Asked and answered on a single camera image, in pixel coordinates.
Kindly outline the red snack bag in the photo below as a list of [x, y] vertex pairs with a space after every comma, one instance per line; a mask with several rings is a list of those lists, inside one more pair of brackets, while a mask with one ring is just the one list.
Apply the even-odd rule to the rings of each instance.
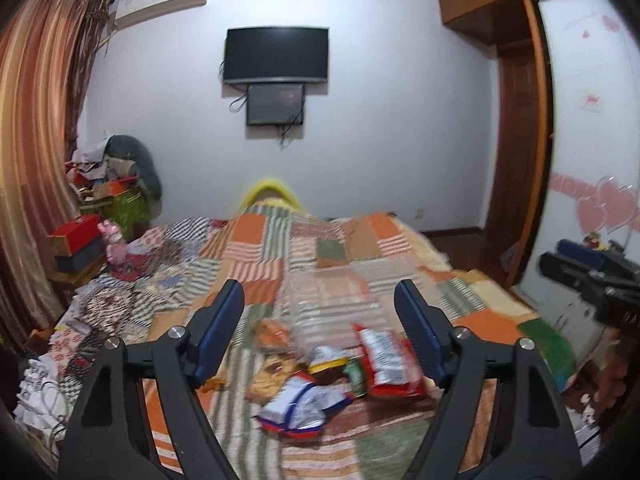
[[361, 353], [368, 395], [375, 399], [421, 399], [427, 395], [424, 375], [405, 339], [393, 330], [352, 326]]

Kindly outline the yellow fried snack bag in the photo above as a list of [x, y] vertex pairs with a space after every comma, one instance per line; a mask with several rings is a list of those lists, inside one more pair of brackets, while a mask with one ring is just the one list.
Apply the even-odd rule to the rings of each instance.
[[245, 390], [250, 402], [265, 405], [273, 399], [284, 384], [297, 372], [306, 370], [302, 360], [289, 354], [270, 354]]

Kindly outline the green snack bag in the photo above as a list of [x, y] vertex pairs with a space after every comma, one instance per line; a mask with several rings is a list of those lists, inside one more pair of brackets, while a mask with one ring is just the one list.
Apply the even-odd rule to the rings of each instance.
[[350, 392], [354, 398], [363, 398], [367, 395], [367, 378], [360, 359], [349, 359], [343, 368], [343, 374], [348, 379]]

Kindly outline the orange snack bag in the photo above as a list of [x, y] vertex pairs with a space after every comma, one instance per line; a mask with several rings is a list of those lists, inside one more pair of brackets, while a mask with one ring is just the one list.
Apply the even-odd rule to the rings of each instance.
[[254, 341], [259, 350], [286, 353], [292, 350], [292, 332], [277, 318], [263, 318], [254, 325]]

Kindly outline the white blue snack bag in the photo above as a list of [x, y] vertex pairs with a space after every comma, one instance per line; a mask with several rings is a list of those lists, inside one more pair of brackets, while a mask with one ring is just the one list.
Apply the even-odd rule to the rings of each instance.
[[354, 400], [344, 386], [318, 385], [297, 372], [265, 404], [254, 419], [262, 430], [281, 437], [306, 439], [322, 434], [329, 418]]

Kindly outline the clear plastic storage box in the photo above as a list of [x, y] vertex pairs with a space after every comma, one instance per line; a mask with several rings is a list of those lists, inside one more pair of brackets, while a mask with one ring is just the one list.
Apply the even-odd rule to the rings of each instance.
[[356, 348], [354, 324], [377, 330], [395, 327], [385, 298], [349, 266], [293, 272], [285, 281], [285, 298], [288, 325], [303, 353], [320, 346]]

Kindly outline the dark blue box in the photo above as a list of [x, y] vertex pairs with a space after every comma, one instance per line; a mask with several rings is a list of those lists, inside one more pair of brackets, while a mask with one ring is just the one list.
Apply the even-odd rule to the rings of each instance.
[[104, 257], [103, 240], [97, 237], [91, 243], [81, 248], [75, 255], [56, 257], [56, 268], [63, 273], [74, 274], [85, 270], [87, 266]]

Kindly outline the pink plush toy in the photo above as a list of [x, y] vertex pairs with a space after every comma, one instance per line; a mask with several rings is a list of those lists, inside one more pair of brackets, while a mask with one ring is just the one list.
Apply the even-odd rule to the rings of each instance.
[[105, 219], [98, 224], [98, 230], [104, 241], [108, 264], [110, 266], [124, 264], [128, 254], [128, 244], [120, 226], [116, 222]]

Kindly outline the red box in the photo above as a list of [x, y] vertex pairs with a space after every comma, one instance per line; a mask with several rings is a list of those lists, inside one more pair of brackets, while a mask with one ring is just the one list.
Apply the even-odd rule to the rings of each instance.
[[59, 226], [48, 235], [50, 248], [55, 257], [70, 257], [100, 237], [98, 214], [84, 214]]

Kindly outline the patchwork striped bed blanket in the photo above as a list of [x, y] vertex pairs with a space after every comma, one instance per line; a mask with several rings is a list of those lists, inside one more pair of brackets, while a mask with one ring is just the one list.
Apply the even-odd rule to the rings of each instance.
[[438, 397], [372, 398], [353, 367], [325, 368], [322, 382], [352, 403], [320, 436], [268, 434], [257, 416], [309, 353], [358, 353], [356, 327], [399, 332], [393, 292], [411, 280], [448, 320], [484, 339], [533, 339], [551, 375], [575, 373], [568, 342], [532, 309], [479, 270], [454, 270], [422, 235], [389, 214], [320, 220], [270, 203], [228, 221], [186, 218], [130, 243], [134, 267], [103, 272], [75, 292], [48, 351], [32, 359], [15, 416], [49, 465], [58, 461], [82, 382], [109, 336], [127, 344], [190, 321], [224, 282], [244, 289], [245, 309], [218, 373], [198, 398], [236, 474], [243, 479], [397, 479], [427, 430]]

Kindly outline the green storage bag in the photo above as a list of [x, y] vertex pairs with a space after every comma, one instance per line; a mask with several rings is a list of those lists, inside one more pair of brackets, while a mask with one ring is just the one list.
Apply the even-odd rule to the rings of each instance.
[[81, 214], [99, 214], [119, 225], [127, 242], [136, 240], [149, 229], [150, 205], [139, 185], [102, 200], [89, 200], [79, 206]]

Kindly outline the wooden wardrobe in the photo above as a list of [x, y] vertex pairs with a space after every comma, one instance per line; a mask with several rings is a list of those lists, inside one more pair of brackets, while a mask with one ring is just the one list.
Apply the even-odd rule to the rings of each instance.
[[439, 0], [442, 22], [497, 53], [498, 148], [485, 233], [513, 257], [503, 284], [522, 277], [539, 228], [552, 148], [546, 40], [532, 0]]

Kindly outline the striped orange curtain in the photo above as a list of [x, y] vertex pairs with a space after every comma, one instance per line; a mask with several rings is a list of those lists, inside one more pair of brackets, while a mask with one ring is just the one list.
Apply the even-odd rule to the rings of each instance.
[[17, 353], [62, 312], [48, 236], [78, 214], [77, 146], [111, 0], [26, 0], [1, 34], [1, 347]]

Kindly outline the small black wall monitor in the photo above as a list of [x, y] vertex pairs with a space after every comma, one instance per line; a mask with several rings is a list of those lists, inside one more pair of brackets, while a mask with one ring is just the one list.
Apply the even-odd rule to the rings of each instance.
[[304, 122], [303, 84], [251, 84], [246, 96], [248, 126], [297, 126]]

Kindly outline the black wall television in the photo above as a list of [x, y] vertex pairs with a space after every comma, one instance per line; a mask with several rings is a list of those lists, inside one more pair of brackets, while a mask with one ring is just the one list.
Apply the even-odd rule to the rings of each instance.
[[225, 84], [323, 84], [328, 76], [327, 28], [266, 26], [227, 30], [222, 62]]

